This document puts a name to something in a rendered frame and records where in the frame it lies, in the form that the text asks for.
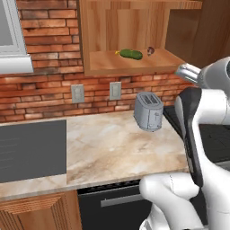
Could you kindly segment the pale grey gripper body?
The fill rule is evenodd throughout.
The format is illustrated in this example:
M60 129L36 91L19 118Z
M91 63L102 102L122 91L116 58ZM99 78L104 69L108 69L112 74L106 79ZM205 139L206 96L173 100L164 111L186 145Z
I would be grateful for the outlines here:
M178 66L175 74L193 84L200 85L199 82L200 71L201 71L200 68L197 68L188 63L184 63Z

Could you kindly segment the wooden cabinet door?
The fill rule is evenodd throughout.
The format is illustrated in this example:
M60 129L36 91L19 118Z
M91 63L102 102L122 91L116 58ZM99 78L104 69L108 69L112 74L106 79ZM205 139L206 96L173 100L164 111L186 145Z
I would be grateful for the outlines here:
M202 0L201 9L171 10L165 48L199 68L230 56L230 0Z

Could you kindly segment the green cucumber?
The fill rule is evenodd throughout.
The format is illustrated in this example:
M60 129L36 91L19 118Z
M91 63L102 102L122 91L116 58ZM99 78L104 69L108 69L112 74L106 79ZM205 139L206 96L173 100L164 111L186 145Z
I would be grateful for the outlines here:
M133 49L117 50L115 54L120 55L123 58L131 58L135 60L141 60L143 58L143 54L140 51Z

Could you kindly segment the grey toaster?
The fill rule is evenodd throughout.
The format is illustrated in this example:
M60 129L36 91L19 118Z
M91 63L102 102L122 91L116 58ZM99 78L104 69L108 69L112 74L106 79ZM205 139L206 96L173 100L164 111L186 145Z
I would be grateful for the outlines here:
M155 132L162 127L164 104L154 93L141 92L135 99L134 118L144 131Z

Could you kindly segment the black dishwasher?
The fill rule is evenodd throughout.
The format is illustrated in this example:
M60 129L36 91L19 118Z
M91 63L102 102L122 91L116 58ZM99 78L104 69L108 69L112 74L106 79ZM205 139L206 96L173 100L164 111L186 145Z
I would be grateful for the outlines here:
M77 193L83 230L139 230L152 206L142 199L101 207L101 200L140 194L139 180L80 189Z

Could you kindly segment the dark grey hob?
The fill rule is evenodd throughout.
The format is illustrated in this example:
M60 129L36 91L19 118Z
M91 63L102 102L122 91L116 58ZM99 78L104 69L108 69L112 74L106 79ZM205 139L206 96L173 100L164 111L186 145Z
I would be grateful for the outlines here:
M66 120L0 127L0 182L66 174Z

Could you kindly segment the grey range hood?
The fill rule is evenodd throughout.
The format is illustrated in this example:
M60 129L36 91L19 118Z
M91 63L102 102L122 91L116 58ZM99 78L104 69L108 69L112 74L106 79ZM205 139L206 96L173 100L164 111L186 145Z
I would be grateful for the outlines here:
M0 75L32 72L16 0L0 0Z

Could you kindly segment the wooden base cupboard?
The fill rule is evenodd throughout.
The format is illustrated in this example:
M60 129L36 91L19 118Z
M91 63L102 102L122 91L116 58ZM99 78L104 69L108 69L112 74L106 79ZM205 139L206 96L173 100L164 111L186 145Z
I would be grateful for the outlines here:
M82 230L77 191L0 202L0 230Z

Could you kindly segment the grey wall socket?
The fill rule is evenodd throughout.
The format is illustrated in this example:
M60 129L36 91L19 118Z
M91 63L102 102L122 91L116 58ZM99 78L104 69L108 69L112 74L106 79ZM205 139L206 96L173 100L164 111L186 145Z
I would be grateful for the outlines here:
M84 102L84 86L82 84L71 85L72 103Z
M115 101L121 98L121 82L110 83L110 100Z

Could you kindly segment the wooden wall cabinet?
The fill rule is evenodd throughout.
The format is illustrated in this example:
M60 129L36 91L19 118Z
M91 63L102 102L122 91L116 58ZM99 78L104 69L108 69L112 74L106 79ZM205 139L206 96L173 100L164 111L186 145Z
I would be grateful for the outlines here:
M165 48L171 10L201 9L198 0L78 0L86 75L171 72L183 63ZM150 57L147 48L155 53ZM133 49L141 60L116 55Z

